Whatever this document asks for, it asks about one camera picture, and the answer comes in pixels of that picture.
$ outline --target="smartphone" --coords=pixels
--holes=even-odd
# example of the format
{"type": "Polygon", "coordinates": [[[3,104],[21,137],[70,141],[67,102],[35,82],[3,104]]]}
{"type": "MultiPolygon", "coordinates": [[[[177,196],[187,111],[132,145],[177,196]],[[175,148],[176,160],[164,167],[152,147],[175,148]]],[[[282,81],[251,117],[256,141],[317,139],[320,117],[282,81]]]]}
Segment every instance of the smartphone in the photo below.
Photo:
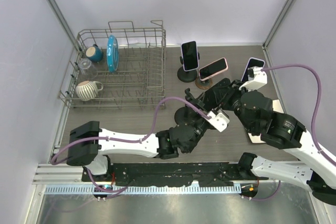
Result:
{"type": "Polygon", "coordinates": [[[216,60],[199,69],[200,80],[206,81],[207,79],[226,71],[228,68],[226,59],[220,58],[219,60],[216,60]]]}
{"type": "Polygon", "coordinates": [[[198,68],[198,52],[195,41],[181,45],[184,71],[191,71],[198,68]]]}
{"type": "Polygon", "coordinates": [[[248,81],[248,74],[247,74],[247,69],[248,68],[251,68],[251,67],[264,67],[265,65],[265,61],[263,60],[260,60],[260,59],[257,59],[257,58],[249,58],[248,59],[248,62],[247,62],[247,65],[246,65],[246,68],[245,68],[245,71],[244,71],[244,74],[243,74],[243,77],[242,77],[242,82],[246,82],[248,81]]]}

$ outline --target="phone screen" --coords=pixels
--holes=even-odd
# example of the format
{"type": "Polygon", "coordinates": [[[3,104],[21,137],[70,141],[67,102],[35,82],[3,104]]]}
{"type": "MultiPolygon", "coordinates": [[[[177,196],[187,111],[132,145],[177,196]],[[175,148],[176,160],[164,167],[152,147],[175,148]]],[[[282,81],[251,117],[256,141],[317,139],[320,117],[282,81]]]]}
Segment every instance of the phone screen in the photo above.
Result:
{"type": "Polygon", "coordinates": [[[249,69],[251,67],[261,67],[262,68],[264,65],[265,65],[265,62],[263,60],[251,58],[247,63],[244,75],[242,77],[242,82],[248,81],[247,69],[249,69]]]}
{"type": "Polygon", "coordinates": [[[205,79],[227,68],[226,60],[224,58],[212,62],[199,70],[200,79],[205,79]]]}
{"type": "Polygon", "coordinates": [[[197,46],[195,41],[181,45],[183,66],[185,71],[198,68],[197,46]]]}

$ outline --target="black phone stand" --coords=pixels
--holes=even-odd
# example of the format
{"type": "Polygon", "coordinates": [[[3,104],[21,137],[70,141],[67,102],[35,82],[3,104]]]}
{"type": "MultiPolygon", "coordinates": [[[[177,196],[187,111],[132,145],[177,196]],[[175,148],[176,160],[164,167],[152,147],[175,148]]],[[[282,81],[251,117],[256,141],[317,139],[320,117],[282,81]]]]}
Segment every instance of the black phone stand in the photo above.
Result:
{"type": "Polygon", "coordinates": [[[195,122],[198,119],[197,112],[188,106],[184,106],[176,110],[174,114],[174,121],[178,125],[190,124],[195,122]]]}
{"type": "MultiPolygon", "coordinates": [[[[183,65],[183,58],[180,56],[180,62],[183,65]]],[[[177,77],[183,82],[193,82],[197,78],[197,70],[184,71],[183,66],[181,66],[177,71],[177,77]]]]}

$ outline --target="pink phone case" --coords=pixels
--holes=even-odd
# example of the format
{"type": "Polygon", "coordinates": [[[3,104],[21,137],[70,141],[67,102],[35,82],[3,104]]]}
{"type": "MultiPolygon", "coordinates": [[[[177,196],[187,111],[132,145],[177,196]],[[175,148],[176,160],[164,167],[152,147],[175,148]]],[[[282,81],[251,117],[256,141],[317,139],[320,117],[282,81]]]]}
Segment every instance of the pink phone case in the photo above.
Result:
{"type": "Polygon", "coordinates": [[[220,58],[220,59],[218,59],[218,60],[215,60],[215,61],[211,62],[210,64],[208,64],[208,65],[206,65],[206,66],[200,68],[200,69],[198,70],[198,75],[199,75],[201,81],[206,81],[206,80],[212,78],[213,76],[218,75],[219,73],[223,73],[223,72],[225,72],[226,70],[228,70],[228,68],[229,68],[229,66],[228,66],[228,64],[227,64],[227,61],[226,61],[226,59],[223,57],[223,58],[220,58]],[[207,66],[209,66],[209,65],[211,65],[211,64],[213,64],[213,63],[215,63],[215,62],[217,62],[217,61],[219,61],[219,60],[222,60],[222,59],[225,60],[225,64],[226,64],[226,68],[225,68],[225,69],[223,69],[223,70],[221,70],[221,71],[219,71],[219,72],[217,72],[217,73],[215,73],[215,74],[213,74],[213,75],[211,75],[211,76],[209,76],[209,77],[206,77],[206,78],[204,78],[204,79],[201,79],[200,71],[201,71],[203,68],[205,68],[205,67],[207,67],[207,66]]]}

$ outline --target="blue mug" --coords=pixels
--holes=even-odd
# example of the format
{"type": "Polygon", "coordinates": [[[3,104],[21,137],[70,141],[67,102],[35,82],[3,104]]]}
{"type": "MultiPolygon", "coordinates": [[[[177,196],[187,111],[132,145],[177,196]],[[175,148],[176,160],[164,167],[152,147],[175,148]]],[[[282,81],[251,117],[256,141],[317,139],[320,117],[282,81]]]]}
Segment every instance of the blue mug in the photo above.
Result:
{"type": "Polygon", "coordinates": [[[92,62],[99,62],[103,59],[103,52],[96,44],[93,44],[92,47],[86,50],[86,57],[92,62]]]}

